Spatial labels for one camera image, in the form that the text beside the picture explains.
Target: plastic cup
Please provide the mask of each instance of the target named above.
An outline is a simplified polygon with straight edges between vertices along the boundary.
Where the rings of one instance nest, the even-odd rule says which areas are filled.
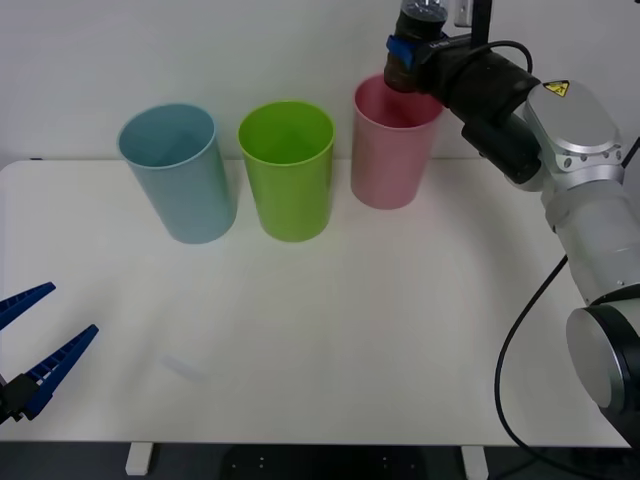
[[[443,107],[429,95],[398,93],[382,75],[355,93],[351,189],[373,208],[411,203],[418,193]]]
[[[299,101],[264,105],[240,125],[258,216],[272,237],[302,242],[327,226],[334,138],[331,118]]]
[[[140,113],[118,136],[118,148],[173,238],[205,243],[236,216],[211,116],[191,105]]]

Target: yellow warning sticker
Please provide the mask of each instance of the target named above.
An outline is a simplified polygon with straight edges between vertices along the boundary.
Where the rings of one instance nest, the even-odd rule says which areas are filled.
[[[544,84],[544,88],[555,93],[559,97],[564,98],[569,91],[571,84],[568,80],[561,80],[559,82],[549,82]]]

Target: black cable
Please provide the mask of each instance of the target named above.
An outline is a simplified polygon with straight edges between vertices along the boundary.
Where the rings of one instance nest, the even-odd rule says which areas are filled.
[[[629,163],[633,159],[634,155],[637,153],[638,149],[640,149],[640,137],[635,141],[635,143],[633,144],[633,146],[631,147],[631,149],[627,153],[627,156],[622,161],[622,166],[623,167],[626,168],[627,165],[629,165]],[[498,363],[496,364],[496,372],[495,372],[495,377],[494,377],[494,380],[493,380],[493,395],[494,395],[494,399],[495,399],[495,403],[496,403],[496,412],[498,413],[498,418],[500,419],[500,423],[502,424],[502,428],[504,428],[504,430],[507,432],[507,435],[509,435],[511,440],[513,440],[513,442],[516,445],[518,445],[522,450],[524,450],[529,455],[531,455],[534,459],[536,459],[536,460],[538,460],[540,462],[546,463],[547,465],[550,465],[550,466],[552,466],[552,467],[554,467],[554,468],[556,468],[558,470],[561,470],[563,472],[571,473],[572,475],[577,475],[577,476],[582,477],[582,478],[589,478],[589,479],[592,479],[592,480],[610,480],[610,479],[608,479],[606,477],[601,477],[601,476],[598,476],[598,475],[594,475],[592,473],[583,472],[582,470],[578,470],[578,469],[570,467],[568,465],[564,465],[564,464],[562,464],[560,462],[556,462],[555,460],[552,460],[549,457],[546,457],[542,453],[536,452],[533,448],[531,448],[529,445],[524,443],[520,439],[520,437],[518,437],[514,433],[514,431],[509,426],[509,422],[507,422],[507,419],[506,419],[506,417],[504,415],[504,410],[502,409],[502,399],[500,397],[500,379],[501,379],[501,376],[502,376],[502,367],[504,365],[504,359],[505,359],[505,357],[507,355],[507,350],[509,349],[509,345],[511,344],[511,340],[513,340],[513,337],[515,336],[516,332],[518,331],[518,328],[520,327],[520,324],[522,323],[522,321],[525,319],[525,317],[531,311],[531,309],[536,304],[538,299],[542,296],[542,294],[549,287],[549,285],[551,285],[551,282],[553,282],[553,280],[555,280],[555,278],[558,276],[558,274],[560,273],[560,271],[564,268],[564,266],[566,264],[567,264],[567,256],[565,255],[564,257],[562,257],[562,260],[560,260],[558,265],[556,265],[556,268],[554,268],[553,271],[549,274],[547,279],[542,283],[542,285],[540,285],[540,288],[538,288],[538,291],[533,294],[533,297],[531,297],[531,300],[529,300],[529,303],[527,303],[527,305],[524,307],[524,310],[522,310],[520,315],[518,315],[518,318],[516,319],[515,323],[513,324],[513,326],[509,330],[509,333],[507,334],[507,338],[505,338],[505,340],[504,340],[504,343],[502,345],[502,349],[500,350],[500,355],[498,355]]]
[[[462,75],[464,69],[467,68],[467,66],[472,61],[474,61],[481,54],[485,53],[487,50],[491,50],[492,48],[496,47],[511,47],[515,48],[516,50],[520,50],[527,60],[527,73],[531,74],[533,72],[533,56],[531,56],[531,52],[527,47],[519,42],[514,42],[513,40],[499,40],[497,42],[489,42],[480,47],[474,48],[470,50],[469,53],[467,53],[464,57],[455,62],[446,76],[445,84],[455,85],[455,83],[458,81],[458,78]],[[442,99],[442,104],[447,108],[449,108],[451,95],[453,95],[453,88],[449,89],[448,94],[446,94]]]
[[[513,40],[498,40],[497,42],[486,43],[478,48],[474,48],[473,50],[471,50],[463,60],[465,61],[465,64],[468,64],[469,61],[473,60],[481,53],[497,47],[510,47],[515,48],[516,50],[520,50],[524,57],[527,59],[527,73],[533,73],[533,56],[531,55],[531,52],[523,44],[521,44],[520,42],[514,42]]]
[[[624,157],[624,160],[622,161],[622,168],[627,168],[627,165],[629,165],[629,162],[631,162],[631,159],[638,152],[639,148],[640,148],[640,137],[636,139],[631,149],[627,152],[627,156]]]

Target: white wall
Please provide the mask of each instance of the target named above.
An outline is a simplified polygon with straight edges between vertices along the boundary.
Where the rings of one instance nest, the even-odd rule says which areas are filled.
[[[127,118],[170,101],[207,108],[225,154],[239,156],[242,117],[287,97],[325,107],[337,155],[349,156],[351,93],[384,65],[398,3],[3,0],[0,157],[115,156]],[[541,79],[588,83],[630,138],[639,131],[639,23],[633,0],[496,0],[492,38],[528,45]],[[447,117],[436,155],[476,155],[459,130]]]

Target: table surface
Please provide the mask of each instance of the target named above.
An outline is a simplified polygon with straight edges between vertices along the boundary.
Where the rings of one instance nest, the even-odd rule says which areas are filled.
[[[33,422],[1,440],[510,444],[492,381],[508,329],[563,252],[537,194],[482,160],[432,162],[415,201],[361,204],[335,162],[331,221],[261,229],[244,167],[221,239],[173,241],[123,162],[0,173],[4,295],[58,289],[6,328],[12,378],[90,323],[100,333]],[[565,270],[507,355],[505,412],[527,442],[626,446],[580,385]]]

